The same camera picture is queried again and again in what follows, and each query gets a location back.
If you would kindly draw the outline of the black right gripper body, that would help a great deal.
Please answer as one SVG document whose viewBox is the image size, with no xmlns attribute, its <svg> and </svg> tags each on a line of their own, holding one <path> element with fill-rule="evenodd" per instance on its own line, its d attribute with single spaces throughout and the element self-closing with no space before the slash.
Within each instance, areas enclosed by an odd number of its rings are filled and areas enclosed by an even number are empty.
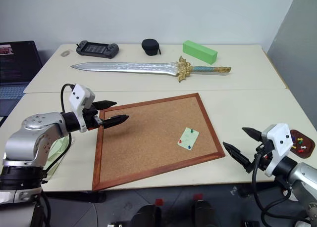
<svg viewBox="0 0 317 227">
<path fill-rule="evenodd" d="M 248 173 L 251 173 L 255 169 L 257 157 L 260 157 L 257 167 L 261 171 L 265 171 L 272 160 L 271 141 L 266 141 L 264 143 L 261 143 L 256 148 L 256 154 L 254 155 L 254 160 L 251 163 L 251 166 L 248 168 Z"/>
</svg>

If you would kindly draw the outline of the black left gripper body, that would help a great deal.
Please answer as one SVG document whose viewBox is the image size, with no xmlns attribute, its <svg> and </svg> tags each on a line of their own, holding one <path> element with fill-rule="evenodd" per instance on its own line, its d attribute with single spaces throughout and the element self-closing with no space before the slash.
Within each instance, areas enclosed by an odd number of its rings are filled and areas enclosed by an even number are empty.
<svg viewBox="0 0 317 227">
<path fill-rule="evenodd" d="M 91 105 L 90 108 L 83 109 L 83 118 L 87 127 L 87 130 L 93 130 L 99 128 L 103 121 L 98 116 L 98 109 Z"/>
</svg>

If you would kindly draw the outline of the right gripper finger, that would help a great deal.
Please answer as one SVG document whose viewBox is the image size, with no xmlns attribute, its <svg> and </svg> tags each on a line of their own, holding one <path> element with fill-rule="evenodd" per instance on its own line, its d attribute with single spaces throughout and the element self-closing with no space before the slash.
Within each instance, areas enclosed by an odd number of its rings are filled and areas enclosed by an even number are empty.
<svg viewBox="0 0 317 227">
<path fill-rule="evenodd" d="M 236 148 L 235 146 L 223 142 L 222 143 L 224 148 L 227 150 L 227 152 L 229 153 L 229 155 L 236 160 L 240 165 L 243 166 L 243 168 L 246 170 L 247 173 L 251 172 L 251 162 L 249 161 L 249 159 L 247 157 L 245 157 L 241 151 Z"/>
<path fill-rule="evenodd" d="M 262 141 L 262 132 L 248 127 L 243 127 L 242 130 L 252 139 L 256 141 Z"/>
</svg>

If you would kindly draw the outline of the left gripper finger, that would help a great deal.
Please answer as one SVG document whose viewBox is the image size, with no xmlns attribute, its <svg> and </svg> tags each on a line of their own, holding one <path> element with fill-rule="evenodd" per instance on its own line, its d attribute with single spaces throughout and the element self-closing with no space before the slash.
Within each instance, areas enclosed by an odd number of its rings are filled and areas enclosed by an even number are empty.
<svg viewBox="0 0 317 227">
<path fill-rule="evenodd" d="M 108 109 L 116 104 L 117 104 L 117 102 L 109 101 L 109 100 L 102 100 L 102 101 L 93 102 L 94 108 L 99 110 L 99 111 L 104 110 L 104 109 Z"/>
<path fill-rule="evenodd" d="M 108 119 L 102 120 L 102 127 L 104 129 L 108 129 L 117 126 L 119 124 L 124 123 L 128 118 L 129 116 L 125 114 L 110 117 Z"/>
</svg>

